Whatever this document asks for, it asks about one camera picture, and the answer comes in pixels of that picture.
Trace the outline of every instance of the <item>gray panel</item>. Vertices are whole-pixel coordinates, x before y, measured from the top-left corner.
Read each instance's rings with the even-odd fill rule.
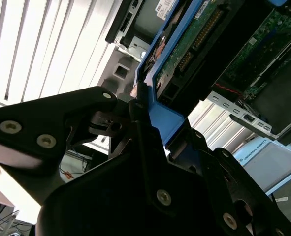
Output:
[[[269,143],[244,168],[266,192],[291,173],[291,151]]]
[[[158,3],[159,0],[146,0],[134,25],[137,31],[151,38],[155,37],[164,22],[164,20],[156,15],[155,8]]]
[[[114,71],[117,69],[118,63],[120,61],[122,61],[123,59],[129,60],[131,62],[130,71],[127,73],[124,80],[120,79],[114,75]],[[117,89],[115,89],[116,94],[122,93],[122,92],[124,92],[126,85],[133,84],[135,70],[136,70],[138,65],[139,65],[139,63],[137,61],[133,60],[131,57],[129,57],[129,56],[127,56],[119,51],[114,51],[112,53],[107,65],[106,65],[97,85],[101,86],[104,83],[104,80],[109,80],[109,82],[111,81],[111,83],[113,85],[117,84],[118,87],[117,87]]]
[[[254,107],[267,118],[274,133],[291,123],[291,61],[257,96]]]

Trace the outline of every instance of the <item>blue plastic frame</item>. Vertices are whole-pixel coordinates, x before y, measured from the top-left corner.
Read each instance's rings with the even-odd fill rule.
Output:
[[[176,44],[178,43],[179,39],[181,38],[182,34],[187,29],[188,25],[190,24],[193,17],[195,17],[196,13],[198,12],[203,0],[193,0],[190,4],[188,10],[186,11],[184,17],[181,19],[179,25],[177,26],[174,34],[171,36],[170,40],[168,41],[167,45],[165,46],[161,57],[157,60],[157,62],[152,67],[151,71],[145,78],[145,83],[150,87],[149,91],[149,114],[151,118],[152,125],[156,127],[161,134],[162,142],[165,145],[168,140],[173,136],[173,134],[180,128],[182,123],[184,122],[184,117],[169,109],[168,107],[164,106],[163,104],[157,101],[156,96],[156,76],[161,70],[162,66],[169,58],[169,55],[174,50]],[[168,26],[168,23],[171,20],[172,12],[175,10],[176,6],[179,4],[179,0],[176,1],[172,10],[170,11],[167,19],[165,20],[164,24],[158,31],[156,37],[154,38],[150,49],[148,50],[147,54],[145,55],[144,59],[142,60],[141,64],[138,66],[135,72],[135,83],[139,79],[141,69],[143,68],[145,62],[147,61],[148,57],[152,54],[155,49],[156,44],[159,42],[160,35],[162,34],[163,30]]]
[[[286,3],[288,0],[268,0],[275,6],[282,6],[284,3]]]

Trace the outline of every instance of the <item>black mounting arm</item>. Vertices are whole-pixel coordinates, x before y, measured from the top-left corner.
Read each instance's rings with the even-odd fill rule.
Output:
[[[291,223],[223,148],[188,121],[167,160],[147,105],[94,87],[0,108],[0,164],[52,175],[65,151],[111,137],[109,160],[56,189],[37,236],[201,234],[291,236]]]

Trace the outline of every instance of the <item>metal vent slots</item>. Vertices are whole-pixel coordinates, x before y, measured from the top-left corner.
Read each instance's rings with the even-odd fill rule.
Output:
[[[0,0],[0,102],[95,86],[122,0]]]

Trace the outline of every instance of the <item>white surface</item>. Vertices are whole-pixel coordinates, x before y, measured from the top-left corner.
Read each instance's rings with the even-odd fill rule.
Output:
[[[291,151],[269,143],[244,168],[262,190],[267,192],[291,174]]]
[[[122,0],[0,0],[0,102],[95,86]]]
[[[41,205],[30,196],[1,166],[0,191],[15,205],[17,219],[31,224],[37,222]]]

